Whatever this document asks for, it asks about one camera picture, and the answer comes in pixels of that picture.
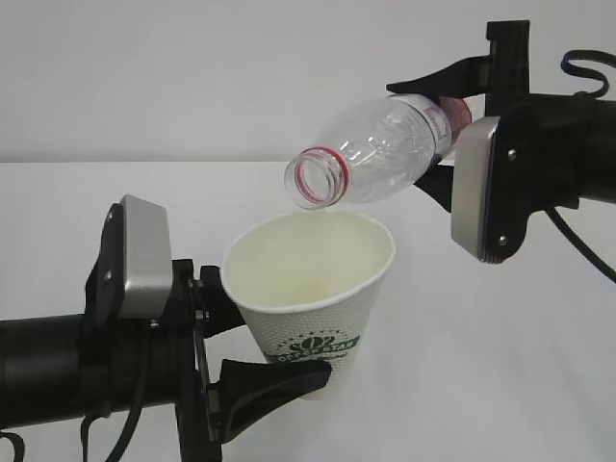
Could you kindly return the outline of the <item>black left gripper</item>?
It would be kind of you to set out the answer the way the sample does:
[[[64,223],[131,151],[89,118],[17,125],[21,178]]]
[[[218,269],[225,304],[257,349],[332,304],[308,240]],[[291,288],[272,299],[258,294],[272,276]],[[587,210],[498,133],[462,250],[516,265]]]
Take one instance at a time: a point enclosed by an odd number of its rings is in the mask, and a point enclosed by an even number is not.
[[[195,274],[191,259],[179,259],[172,262],[172,275],[160,322],[173,344],[180,459],[220,461],[221,444],[287,403],[324,388],[332,368],[323,360],[260,364],[225,359],[218,382],[207,386],[207,411],[203,392],[209,370],[199,359],[205,354],[204,340],[245,321],[222,287],[220,267],[202,266]]]

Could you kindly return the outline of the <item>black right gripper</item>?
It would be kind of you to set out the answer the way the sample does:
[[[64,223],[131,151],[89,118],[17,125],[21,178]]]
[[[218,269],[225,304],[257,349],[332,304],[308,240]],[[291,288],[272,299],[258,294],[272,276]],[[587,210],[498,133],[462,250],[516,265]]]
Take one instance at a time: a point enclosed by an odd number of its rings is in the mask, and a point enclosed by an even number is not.
[[[573,98],[530,91],[529,28],[527,20],[487,23],[490,70],[488,56],[475,56],[386,85],[393,94],[425,96],[475,96],[488,90],[485,114],[499,118],[489,180],[490,208],[497,212],[578,205]],[[434,165],[414,183],[448,213],[453,171],[453,166]]]

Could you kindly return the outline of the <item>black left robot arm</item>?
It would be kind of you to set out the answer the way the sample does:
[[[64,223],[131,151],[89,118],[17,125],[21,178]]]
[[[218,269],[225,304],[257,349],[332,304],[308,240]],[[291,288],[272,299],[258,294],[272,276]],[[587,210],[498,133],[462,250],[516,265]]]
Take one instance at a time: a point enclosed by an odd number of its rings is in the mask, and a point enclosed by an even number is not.
[[[288,364],[224,360],[209,377],[205,340],[244,324],[216,266],[173,264],[174,282],[156,323],[90,327],[88,314],[3,321],[1,436],[25,456],[21,426],[79,419],[80,438],[115,412],[127,415],[110,453],[126,451],[142,409],[172,404],[180,457],[219,461],[222,446],[279,407],[322,389],[332,373],[322,360]]]

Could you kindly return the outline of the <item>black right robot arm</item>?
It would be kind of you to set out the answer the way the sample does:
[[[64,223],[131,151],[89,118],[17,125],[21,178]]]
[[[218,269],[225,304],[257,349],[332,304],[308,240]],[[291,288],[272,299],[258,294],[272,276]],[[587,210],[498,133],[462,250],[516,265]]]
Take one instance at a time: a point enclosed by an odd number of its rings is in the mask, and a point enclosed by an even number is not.
[[[464,186],[462,161],[431,167],[417,187],[446,211],[468,199],[493,216],[528,216],[554,207],[575,209],[581,198],[615,200],[615,104],[604,99],[609,89],[599,71],[580,67],[588,61],[613,66],[613,55],[598,50],[571,50],[562,70],[601,82],[600,89],[574,95],[529,90],[527,20],[491,21],[486,28],[490,51],[460,60],[419,79],[387,85],[392,94],[417,93],[430,99],[483,95],[484,116],[495,130],[486,148],[487,172]]]

